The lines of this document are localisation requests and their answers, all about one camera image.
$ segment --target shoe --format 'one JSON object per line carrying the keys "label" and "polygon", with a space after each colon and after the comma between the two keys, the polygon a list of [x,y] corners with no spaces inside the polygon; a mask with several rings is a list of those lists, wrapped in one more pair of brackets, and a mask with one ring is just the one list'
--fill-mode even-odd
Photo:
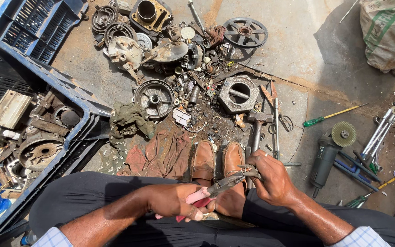
{"label": "shoe", "polygon": [[[225,177],[241,170],[237,165],[244,165],[243,149],[238,142],[230,142],[223,150],[222,169]],[[243,180],[244,188],[246,188],[246,181]]]}
{"label": "shoe", "polygon": [[214,177],[215,155],[213,144],[208,140],[202,140],[197,144],[195,156],[191,160],[190,177],[212,180]]}

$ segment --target blue plastic crate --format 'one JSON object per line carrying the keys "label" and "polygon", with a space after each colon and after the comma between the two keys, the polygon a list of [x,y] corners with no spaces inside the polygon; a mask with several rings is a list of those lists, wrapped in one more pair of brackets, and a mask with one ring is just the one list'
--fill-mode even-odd
{"label": "blue plastic crate", "polygon": [[87,8],[87,0],[5,0],[0,40],[48,64]]}
{"label": "blue plastic crate", "polygon": [[0,100],[7,89],[25,95],[58,90],[83,111],[80,122],[67,135],[63,149],[0,217],[0,235],[22,225],[47,184],[63,175],[80,171],[107,143],[112,108],[77,80],[0,41]]}

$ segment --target checked shirt sleeve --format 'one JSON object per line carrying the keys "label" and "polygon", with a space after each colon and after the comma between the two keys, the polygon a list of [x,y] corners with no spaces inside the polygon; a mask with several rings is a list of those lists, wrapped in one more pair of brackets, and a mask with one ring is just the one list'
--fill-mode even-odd
{"label": "checked shirt sleeve", "polygon": [[52,227],[33,244],[33,247],[72,247],[72,244],[59,228]]}
{"label": "checked shirt sleeve", "polygon": [[360,226],[343,240],[329,247],[390,247],[390,245],[371,227]]}

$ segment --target green cloth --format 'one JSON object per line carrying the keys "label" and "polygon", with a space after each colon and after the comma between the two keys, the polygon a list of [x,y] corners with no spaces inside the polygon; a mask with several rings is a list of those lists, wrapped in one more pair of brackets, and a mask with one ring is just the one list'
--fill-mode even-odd
{"label": "green cloth", "polygon": [[112,116],[109,119],[111,152],[109,157],[104,157],[101,154],[101,167],[98,172],[115,175],[126,161],[128,150],[125,137],[140,130],[147,138],[151,139],[155,135],[156,126],[147,117],[146,110],[133,103],[116,102],[111,114]]}

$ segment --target black trousers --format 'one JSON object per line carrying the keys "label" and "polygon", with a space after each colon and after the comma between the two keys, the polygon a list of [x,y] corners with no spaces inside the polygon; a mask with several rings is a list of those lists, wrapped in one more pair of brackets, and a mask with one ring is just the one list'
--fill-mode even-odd
{"label": "black trousers", "polygon": [[[53,226],[103,207],[151,184],[174,184],[158,177],[111,176],[79,172],[50,183],[30,211],[30,226],[41,237]],[[322,204],[354,227],[370,226],[395,246],[395,218],[369,209]],[[242,220],[256,228],[217,229],[201,222],[177,223],[174,217],[155,219],[154,214],[134,222],[109,245],[120,246],[318,246],[323,244],[298,218],[283,207],[267,204],[252,189]]]}

